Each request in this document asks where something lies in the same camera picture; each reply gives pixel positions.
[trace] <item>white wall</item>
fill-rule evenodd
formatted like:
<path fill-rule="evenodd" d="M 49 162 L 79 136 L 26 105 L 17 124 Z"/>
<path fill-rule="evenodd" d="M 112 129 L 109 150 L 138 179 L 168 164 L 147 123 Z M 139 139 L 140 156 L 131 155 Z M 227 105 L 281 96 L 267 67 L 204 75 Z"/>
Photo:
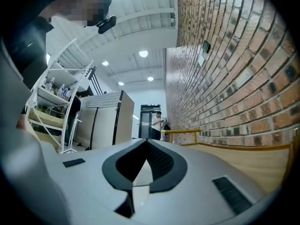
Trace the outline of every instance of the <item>white wall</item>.
<path fill-rule="evenodd" d="M 143 90 L 126 91 L 128 96 L 134 101 L 134 115 L 140 118 L 141 105 L 160 104 L 162 117 L 167 116 L 167 107 L 165 102 L 165 90 Z M 139 120 L 133 118 L 132 137 L 139 136 Z"/>

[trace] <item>ceiling beam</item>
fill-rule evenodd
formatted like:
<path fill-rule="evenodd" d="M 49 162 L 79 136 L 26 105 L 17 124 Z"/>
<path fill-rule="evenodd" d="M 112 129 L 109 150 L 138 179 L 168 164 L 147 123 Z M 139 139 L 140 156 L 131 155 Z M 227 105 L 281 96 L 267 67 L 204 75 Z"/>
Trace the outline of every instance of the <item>ceiling beam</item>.
<path fill-rule="evenodd" d="M 144 10 L 142 12 L 137 12 L 137 13 L 133 13 L 133 14 L 129 14 L 127 16 L 117 18 L 117 23 L 116 24 L 122 23 L 124 21 L 130 20 L 130 19 L 133 19 L 133 18 L 136 18 L 136 17 L 152 15 L 152 14 L 160 14 L 160 13 L 175 13 L 175 9 L 174 8 L 157 8 L 157 9 Z M 84 43 L 86 43 L 87 41 L 89 41 L 91 38 L 93 38 L 95 35 L 98 35 L 98 30 L 91 33 L 85 39 L 83 39 L 79 44 L 78 43 L 77 44 L 79 46 L 81 46 Z"/>
<path fill-rule="evenodd" d="M 145 67 L 145 68 L 125 71 L 125 72 L 115 73 L 115 74 L 110 75 L 109 77 L 117 77 L 119 75 L 128 75 L 128 74 L 134 74 L 134 73 L 139 73 L 139 72 L 144 72 L 144 71 L 149 72 L 149 71 L 158 71 L 158 70 L 163 71 L 163 67 Z"/>

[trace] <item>door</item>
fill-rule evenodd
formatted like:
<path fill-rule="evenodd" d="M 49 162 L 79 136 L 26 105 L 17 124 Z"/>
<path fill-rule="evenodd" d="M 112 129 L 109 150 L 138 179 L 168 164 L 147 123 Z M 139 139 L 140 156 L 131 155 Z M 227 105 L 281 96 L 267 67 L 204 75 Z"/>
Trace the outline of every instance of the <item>door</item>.
<path fill-rule="evenodd" d="M 160 105 L 141 105 L 139 138 L 151 138 L 151 122 L 157 111 L 160 111 Z"/>

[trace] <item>white ceiling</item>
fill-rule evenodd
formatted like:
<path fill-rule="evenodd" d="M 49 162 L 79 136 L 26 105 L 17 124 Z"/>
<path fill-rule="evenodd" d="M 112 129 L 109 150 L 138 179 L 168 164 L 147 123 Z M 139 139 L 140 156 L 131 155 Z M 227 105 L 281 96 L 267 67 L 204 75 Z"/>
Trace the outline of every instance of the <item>white ceiling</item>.
<path fill-rule="evenodd" d="M 96 74 L 112 89 L 164 88 L 165 48 L 177 41 L 177 0 L 112 0 L 109 15 L 117 25 L 105 34 L 97 27 L 81 27 L 60 17 L 52 18 L 54 29 L 47 34 L 51 60 L 68 42 L 77 38 L 82 51 L 94 60 Z M 147 50 L 142 58 L 139 51 Z M 109 66 L 102 65 L 108 61 Z"/>

